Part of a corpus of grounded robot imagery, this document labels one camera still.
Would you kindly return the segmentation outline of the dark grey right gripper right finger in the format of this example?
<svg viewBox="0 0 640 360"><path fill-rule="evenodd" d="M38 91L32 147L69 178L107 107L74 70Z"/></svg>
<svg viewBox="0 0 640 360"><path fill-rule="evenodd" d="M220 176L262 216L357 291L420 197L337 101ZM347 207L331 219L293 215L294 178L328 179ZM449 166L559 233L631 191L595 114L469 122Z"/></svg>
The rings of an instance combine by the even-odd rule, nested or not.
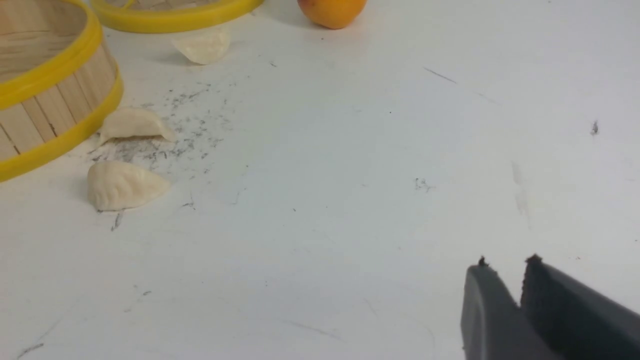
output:
<svg viewBox="0 0 640 360"><path fill-rule="evenodd" d="M526 260L520 308L565 360L637 360L640 317L538 255Z"/></svg>

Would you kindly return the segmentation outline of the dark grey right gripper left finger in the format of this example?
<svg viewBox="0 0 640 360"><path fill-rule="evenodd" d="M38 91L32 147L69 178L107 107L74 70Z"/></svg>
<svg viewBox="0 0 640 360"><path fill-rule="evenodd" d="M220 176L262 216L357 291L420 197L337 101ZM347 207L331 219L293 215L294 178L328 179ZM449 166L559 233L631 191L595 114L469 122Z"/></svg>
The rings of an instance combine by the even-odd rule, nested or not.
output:
<svg viewBox="0 0 640 360"><path fill-rule="evenodd" d="M537 335L498 272L482 256L467 268L461 311L467 360L558 360Z"/></svg>

